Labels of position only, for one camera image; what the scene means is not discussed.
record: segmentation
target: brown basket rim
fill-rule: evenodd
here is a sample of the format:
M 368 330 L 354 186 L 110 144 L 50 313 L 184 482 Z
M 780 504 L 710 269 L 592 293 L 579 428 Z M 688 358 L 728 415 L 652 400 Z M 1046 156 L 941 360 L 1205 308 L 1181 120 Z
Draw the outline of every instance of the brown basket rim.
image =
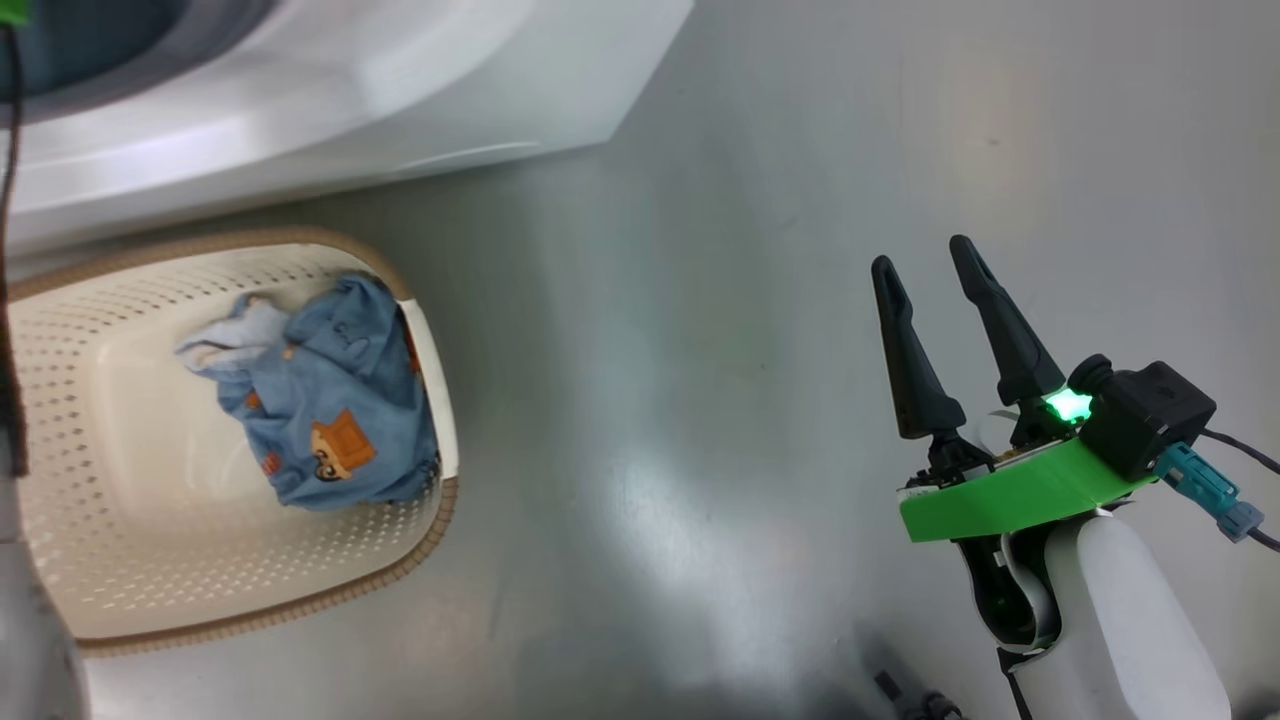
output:
M 90 659 L 118 657 L 122 655 L 184 647 L 264 630 L 385 588 L 421 565 L 431 555 L 431 551 L 435 550 L 435 546 L 440 544 L 440 541 L 444 539 L 444 533 L 453 519 L 453 507 L 458 500 L 458 478 L 453 477 L 442 480 L 435 492 L 442 493 L 440 505 L 436 507 L 435 519 L 431 520 L 431 527 L 428 528 L 422 541 L 413 550 L 408 551 L 404 557 L 367 575 L 289 602 L 282 602 L 253 612 L 242 612 L 230 618 L 223 618 L 221 620 L 210 620 L 209 623 L 184 625 L 169 630 L 114 638 L 76 638 L 76 644 L 79 647 L 81 655 Z
M 165 242 L 52 270 L 9 286 L 9 302 L 18 302 L 69 284 L 100 278 L 111 273 L 132 270 L 142 265 L 193 258 L 196 255 L 276 245 L 323 245 L 342 250 L 372 268 L 374 273 L 387 284 L 387 288 L 390 290 L 396 300 L 404 302 L 413 299 L 413 292 L 410 291 L 408 284 L 399 277 L 396 268 L 372 247 L 356 238 L 329 229 L 311 225 L 287 225 L 273 229 L 239 231 Z

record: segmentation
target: white plastic basket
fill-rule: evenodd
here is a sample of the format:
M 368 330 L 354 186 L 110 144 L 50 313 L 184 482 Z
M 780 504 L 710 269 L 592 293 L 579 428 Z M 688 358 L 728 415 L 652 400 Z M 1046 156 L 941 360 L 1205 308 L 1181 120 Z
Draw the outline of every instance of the white plastic basket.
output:
M 349 272 L 396 296 L 422 369 L 444 478 L 425 498 L 283 507 L 212 382 L 173 356 L 255 292 L 296 310 Z M 236 233 L 12 288 L 31 473 L 19 482 L 41 579 L 90 653 L 271 625 L 387 585 L 440 541 L 457 437 L 426 319 L 370 249 L 326 231 Z

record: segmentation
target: green mount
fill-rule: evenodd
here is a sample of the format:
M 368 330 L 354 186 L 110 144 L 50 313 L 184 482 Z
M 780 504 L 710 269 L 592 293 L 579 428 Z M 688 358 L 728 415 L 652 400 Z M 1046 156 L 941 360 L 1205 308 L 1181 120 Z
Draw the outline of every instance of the green mount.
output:
M 911 542 L 1000 536 L 1096 510 L 1155 479 L 1130 483 L 1070 439 L 989 475 L 904 500 L 899 512 Z
M 0 0 L 0 23 L 24 26 L 29 18 L 29 0 Z

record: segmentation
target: gray floor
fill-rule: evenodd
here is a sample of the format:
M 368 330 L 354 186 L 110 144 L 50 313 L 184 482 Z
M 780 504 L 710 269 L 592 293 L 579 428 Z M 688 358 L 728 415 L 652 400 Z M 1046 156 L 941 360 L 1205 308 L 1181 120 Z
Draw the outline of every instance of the gray floor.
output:
M 996 370 L 952 232 L 1065 368 L 1166 359 L 1276 447 L 1276 27 L 1263 0 L 705 0 L 608 146 L 205 224 L 321 224 L 403 269 L 462 496 L 384 592 L 91 664 L 96 715 L 888 717 L 868 676 L 897 656 L 1014 717 L 957 553 L 896 518 L 924 443 L 868 268 L 897 260 L 970 419 Z M 1280 518 L 1274 478 L 1212 459 Z M 1276 703 L 1280 561 L 1143 498 L 1242 717 Z

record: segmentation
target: white washing machine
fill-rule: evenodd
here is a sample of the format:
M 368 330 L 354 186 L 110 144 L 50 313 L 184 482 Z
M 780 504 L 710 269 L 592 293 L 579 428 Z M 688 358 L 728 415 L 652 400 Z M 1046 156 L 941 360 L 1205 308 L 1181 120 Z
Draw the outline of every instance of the white washing machine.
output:
M 33 4 L 15 255 L 602 142 L 692 0 Z

